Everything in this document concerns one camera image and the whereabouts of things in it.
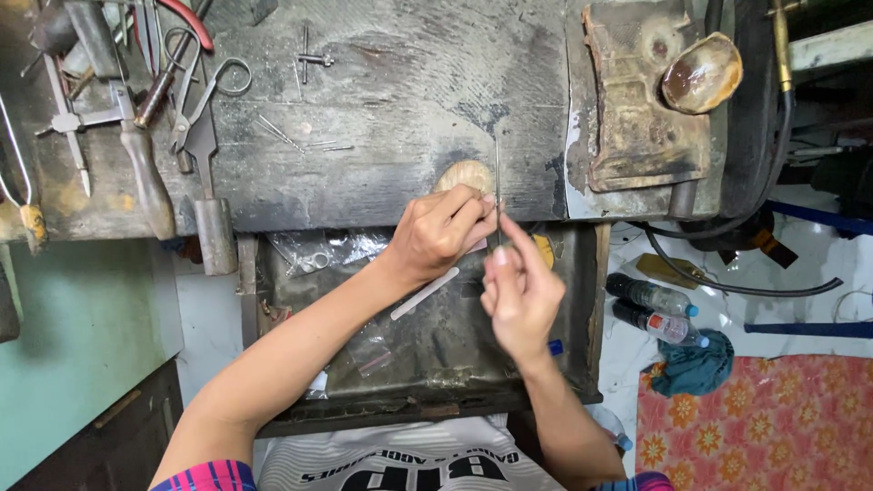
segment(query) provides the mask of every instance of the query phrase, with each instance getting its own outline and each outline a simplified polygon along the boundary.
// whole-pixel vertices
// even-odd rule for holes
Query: white plastic stick
[[[396,308],[394,312],[391,313],[391,320],[396,321],[400,319],[401,316],[412,310],[416,305],[422,302],[422,300],[428,298],[430,294],[436,292],[436,290],[440,289],[442,285],[445,285],[452,278],[456,277],[461,270],[456,267],[451,268],[446,274],[440,276],[439,278],[431,281],[428,285],[421,289],[417,294],[412,295],[412,298],[405,301],[403,305]]]

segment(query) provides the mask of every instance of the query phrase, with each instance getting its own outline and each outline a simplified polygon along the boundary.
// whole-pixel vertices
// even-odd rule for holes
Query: jeweler's workbench
[[[11,0],[1,4],[0,56],[4,66],[23,67],[34,54],[26,38],[28,9]],[[584,174],[587,161],[578,152],[566,159],[565,149],[581,142],[586,128],[596,128],[596,122],[592,126],[570,117],[578,118],[588,107],[576,97],[579,84],[591,76],[580,72],[586,48],[582,5],[559,0],[307,0],[280,3],[257,26],[225,25],[213,32],[215,59],[204,57],[206,74],[221,60],[238,57],[253,76],[247,93],[236,98],[217,93],[211,104],[218,144],[212,159],[215,194],[230,201],[234,230],[395,224],[403,206],[427,194],[454,162],[478,160],[493,169],[496,132],[501,186],[513,218],[662,216],[667,189],[598,195],[573,187],[570,201],[584,206],[568,213],[565,179],[569,171],[578,186],[572,175]],[[209,16],[205,23],[210,26]],[[305,27],[307,50],[328,54],[334,62],[310,63],[307,83],[298,86],[303,70],[297,53],[304,51]],[[133,93],[147,89],[151,79],[135,44],[120,53]],[[0,80],[14,91],[8,96],[10,111],[20,118],[25,134],[32,135],[57,107],[43,66],[24,81],[17,72],[4,70]],[[176,75],[177,84],[181,77]],[[95,80],[74,108],[101,110],[107,101],[106,84]],[[155,163],[172,199],[178,235],[196,235],[193,203],[203,199],[203,191],[198,175],[180,173],[168,152],[172,116],[165,107],[151,124]],[[305,154],[256,124],[260,116]],[[28,138],[51,240],[153,235],[140,210],[119,131],[117,125],[106,125],[79,135],[90,169],[90,198],[62,135]],[[326,152],[306,146],[333,140],[354,148]],[[718,175],[716,160],[713,172]],[[698,191],[698,215],[718,209],[718,179],[710,181],[713,185],[702,184]],[[17,210],[0,204],[0,241],[23,237]]]

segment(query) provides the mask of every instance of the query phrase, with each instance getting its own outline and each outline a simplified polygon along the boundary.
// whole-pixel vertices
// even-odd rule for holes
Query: yellow tool handle
[[[49,232],[45,229],[43,212],[35,204],[24,204],[19,209],[21,221],[27,230],[27,245],[31,248],[31,254],[36,256],[45,249],[45,243],[49,241]]]
[[[169,199],[167,187],[155,165],[151,137],[137,128],[133,121],[122,120],[121,144],[134,165],[140,206],[152,232],[159,240],[172,239],[175,237],[173,202]]]

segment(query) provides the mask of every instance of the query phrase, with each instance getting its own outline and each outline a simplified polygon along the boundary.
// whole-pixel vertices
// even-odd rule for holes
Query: plastic bottle
[[[635,303],[620,299],[612,304],[613,315],[636,326],[661,341],[677,346],[709,346],[709,338],[701,335],[684,317],[664,315],[655,312],[653,308],[641,307]]]
[[[628,435],[624,434],[624,425],[614,412],[600,404],[585,405],[585,409],[588,410],[588,414],[595,419],[597,424],[606,430],[614,445],[620,446],[625,452],[630,452],[634,447],[634,442],[628,438]]]
[[[668,315],[694,317],[699,309],[691,304],[688,295],[655,283],[634,280],[627,274],[612,273],[606,277],[606,291],[619,298],[626,298],[637,305],[654,308]]]

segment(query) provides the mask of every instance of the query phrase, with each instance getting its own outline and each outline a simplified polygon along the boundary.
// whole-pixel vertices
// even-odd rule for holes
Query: floral rug
[[[873,489],[873,360],[737,357],[711,394],[673,398],[640,379],[636,471],[677,491]]]

